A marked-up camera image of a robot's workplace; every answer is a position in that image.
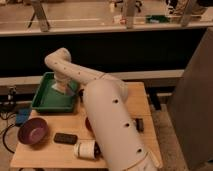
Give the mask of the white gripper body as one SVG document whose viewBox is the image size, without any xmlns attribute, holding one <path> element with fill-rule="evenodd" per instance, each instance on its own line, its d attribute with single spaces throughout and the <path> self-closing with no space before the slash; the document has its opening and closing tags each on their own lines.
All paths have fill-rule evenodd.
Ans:
<svg viewBox="0 0 213 171">
<path fill-rule="evenodd" d="M 55 83 L 60 84 L 60 85 L 68 85 L 68 83 L 70 82 L 69 77 L 67 77 L 59 72 L 54 73 L 54 80 L 55 80 Z"/>
</svg>

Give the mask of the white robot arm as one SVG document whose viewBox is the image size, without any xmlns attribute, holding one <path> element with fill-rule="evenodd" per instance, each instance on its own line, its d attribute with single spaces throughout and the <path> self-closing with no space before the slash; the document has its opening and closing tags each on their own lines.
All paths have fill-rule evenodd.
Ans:
<svg viewBox="0 0 213 171">
<path fill-rule="evenodd" d="M 44 59 L 56 73 L 56 86 L 73 79 L 84 85 L 83 104 L 109 171 L 157 171 L 154 157 L 142 142 L 125 102 L 128 86 L 122 80 L 71 62 L 60 48 Z"/>
</svg>

